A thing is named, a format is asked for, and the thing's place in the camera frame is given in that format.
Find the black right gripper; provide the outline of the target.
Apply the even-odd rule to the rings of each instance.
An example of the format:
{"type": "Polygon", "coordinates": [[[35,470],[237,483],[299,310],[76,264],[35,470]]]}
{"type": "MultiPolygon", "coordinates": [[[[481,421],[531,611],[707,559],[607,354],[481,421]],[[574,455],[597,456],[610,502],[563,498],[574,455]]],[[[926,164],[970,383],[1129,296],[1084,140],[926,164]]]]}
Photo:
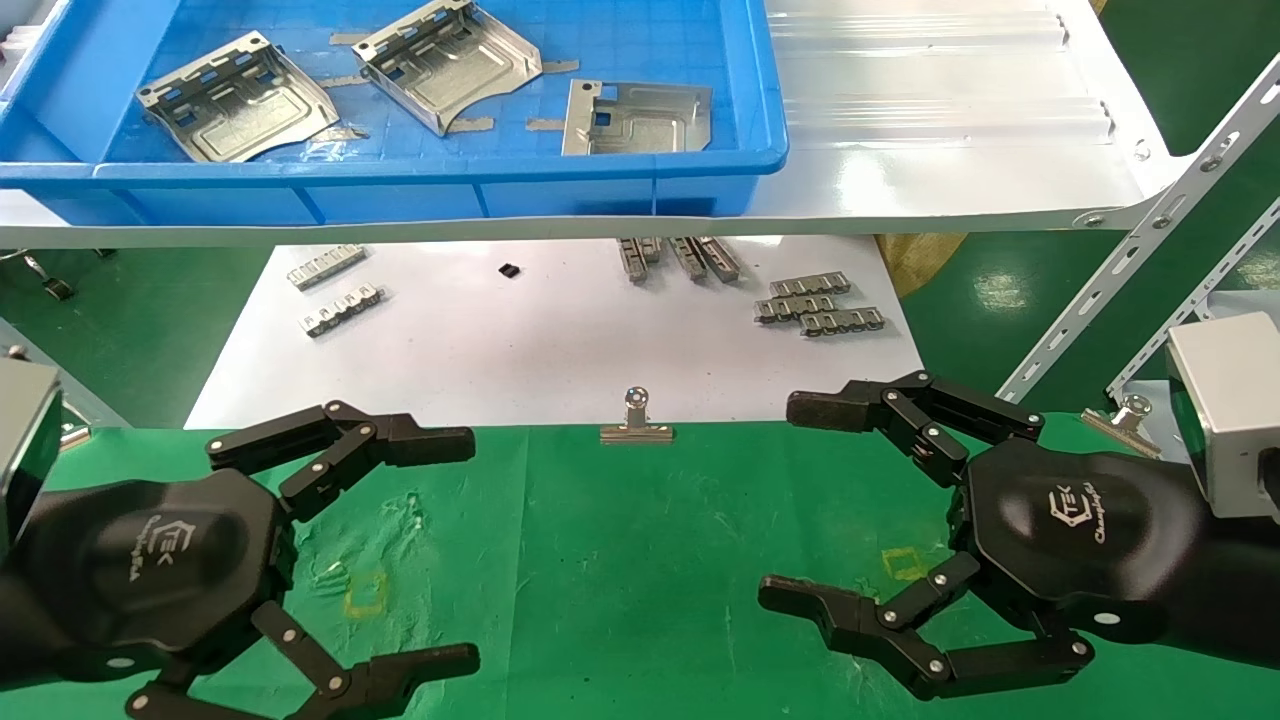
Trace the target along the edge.
{"type": "Polygon", "coordinates": [[[918,700],[1070,682],[1094,659],[1073,630],[1185,646],[1211,628],[1210,511],[1187,465],[1044,448],[1032,443],[1038,415],[925,370],[795,391],[786,421],[879,432],[937,486],[959,486],[948,524],[963,552],[890,600],[780,575],[756,592],[763,609],[806,619],[827,650],[879,664],[918,700]],[[997,446],[968,464],[950,428],[997,446]],[[1033,638],[951,651],[927,642],[920,629],[969,591],[1033,638]]]}

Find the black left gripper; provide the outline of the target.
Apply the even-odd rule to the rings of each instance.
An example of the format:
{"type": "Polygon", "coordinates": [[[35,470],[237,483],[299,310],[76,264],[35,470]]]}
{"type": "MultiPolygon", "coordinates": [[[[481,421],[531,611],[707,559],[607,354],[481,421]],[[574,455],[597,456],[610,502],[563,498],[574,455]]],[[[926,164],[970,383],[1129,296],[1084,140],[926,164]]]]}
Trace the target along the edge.
{"type": "Polygon", "coordinates": [[[288,719],[393,719],[420,685],[480,669],[472,643],[342,667],[278,603],[296,557],[279,500],[236,470],[45,491],[20,533],[20,684],[173,664],[133,693],[129,717],[260,719],[189,687],[195,670],[223,670],[261,635],[314,687],[288,719]]]}

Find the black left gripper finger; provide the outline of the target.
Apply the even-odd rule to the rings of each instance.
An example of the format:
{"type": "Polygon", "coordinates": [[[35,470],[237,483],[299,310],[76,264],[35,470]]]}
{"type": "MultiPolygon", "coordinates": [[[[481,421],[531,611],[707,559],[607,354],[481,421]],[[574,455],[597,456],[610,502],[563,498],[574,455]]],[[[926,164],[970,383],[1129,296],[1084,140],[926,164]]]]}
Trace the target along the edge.
{"type": "Polygon", "coordinates": [[[380,465],[465,462],[476,439],[467,427],[422,428],[407,413],[372,415],[330,401],[219,436],[206,454],[214,470],[246,475],[307,460],[280,483],[279,500],[289,519],[311,521],[380,465]]]}

